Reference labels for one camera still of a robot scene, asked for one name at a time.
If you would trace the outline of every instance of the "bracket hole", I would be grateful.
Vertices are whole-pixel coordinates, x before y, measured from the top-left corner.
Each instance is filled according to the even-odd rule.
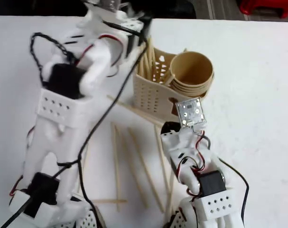
[[[178,157],[178,158],[181,158],[181,157],[183,157],[183,155],[184,155],[184,153],[181,153],[181,154],[179,155],[179,157]]]

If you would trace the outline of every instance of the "red object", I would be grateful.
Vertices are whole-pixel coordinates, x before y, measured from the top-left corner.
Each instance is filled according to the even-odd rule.
[[[243,14],[250,15],[254,8],[260,6],[283,9],[281,18],[288,16],[288,0],[242,0],[240,11]]]

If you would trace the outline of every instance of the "cup rim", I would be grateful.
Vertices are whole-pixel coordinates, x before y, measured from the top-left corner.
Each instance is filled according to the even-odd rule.
[[[174,62],[174,60],[175,60],[177,57],[179,57],[179,56],[181,56],[181,55],[184,55],[184,54],[186,54],[186,53],[196,53],[196,54],[198,54],[198,55],[201,55],[201,56],[205,57],[205,58],[208,60],[208,62],[210,63],[210,65],[211,65],[212,72],[211,72],[209,78],[208,78],[205,82],[200,83],[200,84],[195,84],[195,85],[194,85],[194,84],[186,84],[186,83],[183,83],[183,82],[179,81],[176,77],[174,77],[173,81],[177,81],[180,85],[185,86],[185,87],[201,87],[201,86],[204,85],[208,80],[210,80],[211,77],[213,77],[213,75],[214,75],[214,67],[213,67],[213,64],[212,64],[211,60],[210,60],[207,56],[205,56],[204,54],[202,54],[202,53],[200,53],[200,52],[196,52],[196,51],[186,51],[186,52],[182,52],[182,53],[177,54],[176,56],[174,56],[173,59],[172,59],[171,62],[170,62],[170,65],[169,65],[170,74],[171,74],[171,75],[174,75],[173,72],[172,72],[172,63]]]

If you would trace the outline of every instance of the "wire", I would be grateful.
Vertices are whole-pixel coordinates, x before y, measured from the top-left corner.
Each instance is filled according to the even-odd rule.
[[[33,126],[33,127],[28,131],[28,133],[27,133],[27,137],[26,137],[26,139],[27,139],[27,145],[26,145],[27,150],[28,150],[29,147],[30,147],[29,137],[30,137],[31,133],[34,131],[34,129],[35,129],[35,126]]]
[[[30,197],[19,209],[18,211],[12,215],[0,228],[6,228],[8,227],[24,210],[27,208],[27,206],[32,202],[33,198]]]
[[[81,56],[79,57],[79,59],[76,61],[75,65],[77,66],[80,61],[82,60],[82,58],[85,56],[85,54],[87,53],[87,51],[89,51],[94,45],[91,44],[88,47],[86,47],[86,49],[83,51],[83,53],[81,54]]]
[[[119,66],[116,66],[116,72],[113,74],[113,75],[109,75],[109,76],[107,76],[107,77],[114,77],[114,76],[116,76],[117,75],[117,73],[119,72],[119,70],[120,70],[120,68],[119,68]]]
[[[98,39],[102,39],[102,38],[110,38],[110,39],[114,39],[116,41],[118,41],[121,45],[121,52],[118,56],[118,58],[111,64],[111,66],[114,66],[121,58],[122,54],[123,54],[123,51],[124,51],[124,45],[123,43],[115,36],[112,36],[112,35],[109,35],[109,34],[104,34],[104,35],[101,35],[100,37],[98,37]]]
[[[200,136],[199,140],[196,141],[196,143],[195,143],[195,148],[196,148],[196,150],[198,151],[199,156],[200,156],[200,158],[202,159],[202,163],[203,163],[202,166],[201,166],[197,171],[203,171],[203,170],[205,169],[205,158],[203,157],[203,155],[201,154],[201,152],[200,152],[199,149],[198,149],[198,145],[199,145],[199,143],[200,143],[200,141],[202,140],[202,138],[203,138],[204,135],[205,135],[205,131],[202,130],[202,131],[201,131],[201,136]]]
[[[222,163],[224,163],[226,166],[228,166],[230,169],[232,169],[236,174],[238,174],[242,178],[242,180],[244,181],[244,183],[246,185],[246,191],[245,191],[244,200],[243,200],[243,204],[242,204],[242,210],[241,210],[241,218],[242,218],[242,221],[243,221],[243,224],[244,224],[244,213],[245,213],[246,201],[247,201],[248,192],[249,192],[249,184],[248,184],[246,179],[243,177],[243,175],[239,171],[237,171],[234,167],[232,167],[230,164],[226,163],[221,158],[219,158],[219,160]]]
[[[18,180],[16,181],[16,183],[14,184],[12,190],[10,191],[9,195],[10,196],[14,196],[15,191],[16,191],[16,187],[18,186],[19,182],[21,181],[21,179],[23,178],[23,175],[21,175]]]
[[[111,28],[116,28],[116,29],[119,29],[121,31],[125,31],[125,32],[129,32],[133,35],[136,35],[140,38],[142,38],[145,42],[145,48],[143,49],[143,51],[140,53],[140,55],[138,56],[138,58],[136,59],[135,63],[133,64],[133,66],[131,67],[131,70],[129,71],[129,73],[127,74],[124,82],[122,83],[121,85],[121,88],[118,92],[118,94],[116,95],[114,101],[111,103],[111,105],[108,107],[108,109],[104,112],[104,114],[101,116],[101,118],[99,119],[99,121],[95,124],[95,126],[92,128],[92,130],[89,132],[87,138],[85,139],[79,153],[78,153],[78,171],[79,171],[79,177],[80,177],[80,185],[81,185],[81,189],[82,189],[82,193],[83,193],[83,196],[84,196],[84,199],[91,205],[92,210],[93,210],[93,213],[96,217],[96,223],[97,223],[97,227],[102,227],[101,225],[101,222],[99,221],[99,218],[97,216],[97,212],[95,210],[95,207],[94,205],[92,204],[92,202],[89,200],[87,194],[86,194],[86,191],[85,191],[85,188],[84,188],[84,181],[83,181],[83,175],[82,175],[82,163],[81,163],[81,159],[82,159],[82,154],[84,152],[84,149],[87,145],[87,143],[89,142],[90,138],[92,137],[93,133],[97,130],[97,128],[101,125],[101,123],[104,121],[104,119],[106,118],[106,116],[108,115],[108,113],[111,111],[111,109],[115,106],[115,104],[118,102],[132,72],[134,71],[136,65],[139,63],[139,61],[141,60],[141,58],[143,57],[143,55],[145,54],[147,48],[148,48],[148,41],[146,39],[146,37],[144,35],[142,35],[141,33],[139,32],[136,32],[136,31],[133,31],[131,29],[128,29],[128,28],[124,28],[120,25],[116,25],[116,24],[113,24],[113,23],[110,23],[110,22],[106,22],[106,21],[103,21],[104,24],[110,26]]]
[[[76,62],[76,58],[74,56],[74,54],[70,51],[68,51],[61,43],[59,43],[57,40],[51,38],[50,36],[46,35],[46,34],[43,34],[41,32],[36,32],[36,33],[33,33],[33,35],[31,36],[30,38],[30,54],[32,55],[32,57],[34,58],[34,61],[38,67],[38,70],[39,70],[39,79],[40,79],[40,82],[42,84],[42,86],[45,86],[46,85],[46,82],[44,82],[43,80],[43,75],[42,75],[42,70],[43,70],[43,66],[40,64],[38,58],[36,57],[35,55],[35,52],[34,52],[34,49],[33,49],[33,46],[34,46],[34,42],[35,42],[35,38],[36,37],[42,37],[42,38],[45,38],[46,40],[52,42],[55,44],[56,47],[58,47],[62,53],[67,57],[67,60],[68,62],[72,65]]]
[[[184,161],[185,161],[186,159],[188,159],[188,158],[191,159],[191,160],[193,160],[193,161],[195,162],[196,166],[198,167],[198,164],[197,164],[196,160],[195,160],[193,157],[185,156],[184,158],[182,158],[181,161],[180,161],[180,162],[178,163],[178,165],[177,165],[177,180],[178,180],[178,182],[180,182],[180,183],[181,183],[181,180],[180,180],[181,165],[184,164]]]
[[[206,135],[202,135],[202,134],[199,134],[199,133],[195,132],[193,126],[191,126],[191,129],[192,129],[192,132],[193,132],[195,135],[197,135],[197,136],[202,136],[203,139],[206,139],[206,140],[208,141],[208,146],[207,146],[207,148],[210,150],[210,147],[211,147],[211,141],[210,141],[210,139],[209,139]]]

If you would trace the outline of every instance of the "black cable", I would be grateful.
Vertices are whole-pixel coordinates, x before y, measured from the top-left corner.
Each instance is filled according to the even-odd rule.
[[[52,179],[55,179],[58,175],[60,175],[63,171],[65,171],[66,169],[70,168],[73,164],[77,163],[78,165],[78,171],[79,171],[79,177],[80,177],[80,185],[81,185],[81,189],[82,189],[82,193],[83,193],[83,196],[84,196],[84,199],[90,204],[90,206],[92,207],[92,210],[93,210],[93,213],[94,213],[94,216],[96,218],[96,225],[97,225],[97,228],[102,228],[102,225],[101,225],[101,222],[98,218],[98,215],[97,215],[97,212],[96,212],[96,209],[93,205],[93,203],[91,202],[91,200],[89,200],[87,194],[86,194],[86,191],[85,191],[85,188],[84,188],[84,180],[83,180],[83,172],[82,172],[82,163],[81,163],[81,160],[82,160],[82,154],[84,152],[84,149],[87,145],[87,143],[89,142],[91,136],[93,135],[93,133],[97,130],[97,128],[101,125],[101,123],[103,122],[103,120],[106,118],[106,116],[108,115],[108,113],[111,111],[111,109],[114,107],[114,105],[117,103],[118,99],[120,98],[132,72],[134,71],[136,65],[140,62],[141,58],[143,57],[143,55],[145,54],[147,48],[148,48],[148,41],[146,39],[146,37],[144,35],[142,35],[140,32],[136,32],[134,30],[131,30],[131,29],[128,29],[128,28],[124,28],[120,25],[116,25],[116,24],[113,24],[113,23],[110,23],[110,22],[106,22],[106,21],[103,21],[104,24],[110,26],[111,28],[116,28],[118,30],[121,30],[121,31],[125,31],[125,32],[129,32],[135,36],[138,36],[139,38],[142,38],[145,42],[145,48],[144,50],[140,53],[140,55],[138,56],[137,60],[135,61],[135,63],[133,64],[131,70],[129,71],[129,73],[127,74],[123,84],[121,85],[121,88],[117,94],[117,96],[115,97],[114,101],[112,102],[112,104],[108,107],[108,109],[105,111],[105,113],[102,115],[102,117],[99,119],[99,121],[96,123],[96,125],[93,127],[93,129],[90,131],[90,133],[88,134],[86,140],[84,141],[80,151],[79,151],[79,154],[78,154],[78,157],[77,157],[77,160],[73,161],[73,162],[68,162],[68,163],[63,163],[63,164],[60,164],[60,165],[64,165],[64,167],[59,170],[54,176],[52,176]],[[71,52],[68,52],[64,46],[62,46],[58,41],[52,39],[51,37],[45,35],[45,34],[42,34],[42,33],[34,33],[31,37],[31,43],[30,43],[30,53],[32,54],[36,64],[37,64],[37,67],[40,71],[40,79],[41,79],[41,82],[42,84],[44,83],[43,82],[43,78],[42,78],[42,75],[41,75],[41,71],[42,71],[42,66],[41,64],[39,63],[39,60],[37,59],[34,51],[33,51],[33,45],[34,45],[34,40],[35,40],[35,37],[37,36],[40,36],[40,37],[44,37],[46,38],[47,40],[51,41],[51,42],[54,42],[55,45],[60,48],[63,52],[64,55],[65,54],[65,51],[67,53],[71,53]],[[74,64],[74,62],[76,61],[76,58],[74,57],[74,55],[72,54],[72,56],[69,57],[69,54],[66,55],[68,57],[68,61],[72,61],[71,64]],[[33,195],[19,208],[19,210],[13,215],[11,216],[11,218],[9,218],[2,226],[1,228],[6,228],[8,227],[24,210],[25,208],[32,202],[33,198],[36,197],[37,193],[44,187],[44,185],[42,185],[36,192],[33,193]]]
[[[246,181],[246,179],[243,177],[242,174],[240,174],[239,171],[237,171],[234,167],[232,167],[230,164],[226,163],[225,161],[223,161],[221,158],[219,158],[219,160],[224,163],[226,166],[228,166],[230,169],[232,169],[236,174],[238,174],[242,180],[244,181],[245,185],[246,185],[246,191],[245,191],[245,195],[244,195],[244,200],[243,200],[243,205],[242,205],[242,210],[241,210],[241,218],[244,224],[244,213],[245,213],[245,207],[246,207],[246,201],[247,201],[247,196],[248,196],[248,192],[249,192],[249,184]]]
[[[18,211],[12,215],[0,228],[6,228],[8,227],[24,210],[27,208],[27,206],[32,202],[33,198],[30,197],[19,209]]]
[[[34,58],[34,61],[38,67],[38,70],[39,70],[39,79],[40,79],[40,82],[41,84],[44,86],[46,84],[46,82],[44,82],[43,80],[43,75],[42,75],[42,70],[43,70],[43,66],[40,64],[38,58],[36,57],[35,55],[35,52],[34,52],[34,49],[33,49],[33,46],[34,46],[34,41],[35,41],[35,38],[36,37],[42,37],[42,38],[45,38],[47,39],[48,41],[52,42],[55,44],[55,46],[57,46],[61,51],[62,53],[67,57],[67,60],[70,64],[74,64],[76,62],[76,57],[74,56],[74,54],[70,51],[68,51],[61,43],[59,43],[57,40],[51,38],[50,36],[46,35],[46,34],[43,34],[41,32],[36,32],[36,33],[33,33],[33,35],[31,36],[30,38],[30,54],[32,55],[32,57]]]
[[[148,41],[146,39],[146,37],[144,35],[142,35],[141,33],[139,32],[136,32],[136,31],[133,31],[131,29],[128,29],[128,28],[124,28],[120,25],[116,25],[116,24],[113,24],[113,23],[110,23],[110,22],[106,22],[106,21],[103,21],[104,24],[110,26],[111,28],[116,28],[116,29],[119,29],[121,31],[125,31],[125,32],[129,32],[135,36],[138,36],[140,38],[142,38],[145,42],[145,48],[144,50],[140,53],[140,55],[138,56],[137,60],[135,61],[135,63],[133,64],[131,70],[129,71],[129,73],[127,74],[123,84],[121,85],[121,88],[118,92],[118,94],[116,95],[114,101],[111,103],[111,105],[108,107],[108,109],[104,112],[104,114],[101,116],[101,118],[99,119],[99,121],[96,123],[96,125],[93,127],[93,129],[90,131],[90,133],[88,134],[87,138],[85,139],[79,153],[78,153],[78,172],[79,172],[79,177],[80,177],[80,185],[81,185],[81,189],[82,189],[82,193],[83,193],[83,197],[84,199],[91,205],[92,207],[92,210],[93,210],[93,213],[94,213],[94,216],[96,217],[96,225],[97,227],[102,227],[101,225],[101,222],[99,221],[99,218],[97,216],[97,212],[95,210],[95,207],[93,205],[93,203],[89,200],[87,194],[86,194],[86,191],[85,191],[85,188],[84,188],[84,180],[83,180],[83,175],[82,175],[82,163],[81,163],[81,159],[82,159],[82,154],[84,152],[84,149],[87,145],[87,143],[89,142],[91,136],[93,135],[93,133],[97,130],[97,128],[101,125],[101,123],[104,121],[104,119],[106,118],[106,116],[108,115],[108,113],[111,111],[111,109],[114,107],[114,105],[117,103],[117,101],[119,100],[132,72],[134,71],[136,65],[140,62],[140,59],[143,57],[143,55],[145,54],[147,48],[148,48]]]

